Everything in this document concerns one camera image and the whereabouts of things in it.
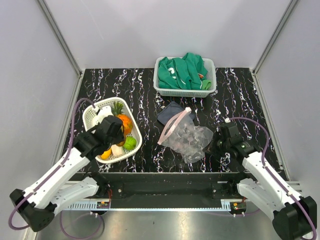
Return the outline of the fake pineapple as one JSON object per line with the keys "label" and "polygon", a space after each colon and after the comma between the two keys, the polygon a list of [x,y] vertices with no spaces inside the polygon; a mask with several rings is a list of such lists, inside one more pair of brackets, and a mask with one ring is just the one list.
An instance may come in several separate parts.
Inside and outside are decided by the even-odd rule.
{"label": "fake pineapple", "polygon": [[124,134],[127,136],[132,132],[133,122],[131,118],[123,112],[124,105],[121,102],[115,102],[111,107],[112,114],[122,120]]}

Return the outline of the fake orange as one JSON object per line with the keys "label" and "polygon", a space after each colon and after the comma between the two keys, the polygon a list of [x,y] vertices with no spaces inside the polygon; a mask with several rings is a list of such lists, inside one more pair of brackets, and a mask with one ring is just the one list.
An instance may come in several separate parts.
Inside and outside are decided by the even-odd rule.
{"label": "fake orange", "polygon": [[109,149],[107,151],[105,151],[101,156],[100,156],[100,159],[103,160],[103,161],[106,161],[110,155],[112,154],[112,150]]}

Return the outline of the clear zip top bag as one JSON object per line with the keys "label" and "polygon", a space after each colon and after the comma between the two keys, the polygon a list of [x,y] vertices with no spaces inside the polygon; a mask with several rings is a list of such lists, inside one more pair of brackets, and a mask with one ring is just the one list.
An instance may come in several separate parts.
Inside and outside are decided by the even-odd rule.
{"label": "clear zip top bag", "polygon": [[168,120],[157,142],[181,154],[186,164],[205,157],[204,148],[212,141],[214,132],[205,126],[196,126],[190,117],[192,110],[186,107]]}

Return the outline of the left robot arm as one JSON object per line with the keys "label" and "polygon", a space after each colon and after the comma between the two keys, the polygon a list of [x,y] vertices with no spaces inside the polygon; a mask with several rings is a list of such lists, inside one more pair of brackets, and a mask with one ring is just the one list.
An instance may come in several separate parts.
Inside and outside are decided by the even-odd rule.
{"label": "left robot arm", "polygon": [[122,120],[112,115],[104,117],[101,123],[71,141],[63,157],[39,180],[24,190],[16,188],[10,193],[13,212],[19,213],[27,227],[39,232],[70,205],[88,197],[108,195],[109,183],[97,172],[89,173],[70,187],[62,189],[62,186],[78,170],[124,139]]}

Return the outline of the fake green fruit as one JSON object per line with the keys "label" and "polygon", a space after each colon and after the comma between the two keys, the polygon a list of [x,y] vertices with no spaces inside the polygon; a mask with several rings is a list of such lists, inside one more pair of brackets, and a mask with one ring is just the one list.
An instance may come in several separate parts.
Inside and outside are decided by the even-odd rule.
{"label": "fake green fruit", "polygon": [[137,145],[137,140],[132,136],[127,136],[123,147],[126,150],[131,151],[136,147],[136,145]]}

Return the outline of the fake brown pastry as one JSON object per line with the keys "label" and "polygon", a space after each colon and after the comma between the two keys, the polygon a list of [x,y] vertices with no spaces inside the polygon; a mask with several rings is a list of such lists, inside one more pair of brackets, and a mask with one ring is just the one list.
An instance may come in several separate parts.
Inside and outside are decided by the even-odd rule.
{"label": "fake brown pastry", "polygon": [[116,145],[117,145],[118,147],[122,147],[125,143],[126,143],[126,141],[124,140],[124,141],[122,141],[122,142],[120,142],[120,143],[117,143]]}

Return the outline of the fake green onion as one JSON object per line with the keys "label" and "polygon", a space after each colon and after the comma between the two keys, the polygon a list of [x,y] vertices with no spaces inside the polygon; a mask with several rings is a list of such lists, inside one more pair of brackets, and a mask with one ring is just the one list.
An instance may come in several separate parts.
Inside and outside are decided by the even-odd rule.
{"label": "fake green onion", "polygon": [[123,147],[116,144],[111,146],[111,151],[115,158],[119,158],[125,154]]}

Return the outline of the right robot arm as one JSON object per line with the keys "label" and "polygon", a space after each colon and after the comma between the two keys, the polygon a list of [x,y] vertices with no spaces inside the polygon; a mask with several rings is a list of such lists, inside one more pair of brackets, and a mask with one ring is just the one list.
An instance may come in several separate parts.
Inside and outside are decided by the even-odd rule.
{"label": "right robot arm", "polygon": [[266,152],[245,140],[234,122],[221,124],[205,150],[210,154],[230,154],[252,174],[249,177],[239,173],[239,178],[227,185],[228,195],[235,199],[242,196],[254,203],[271,220],[282,240],[304,240],[307,234],[317,239],[316,201],[291,187],[266,160]]}

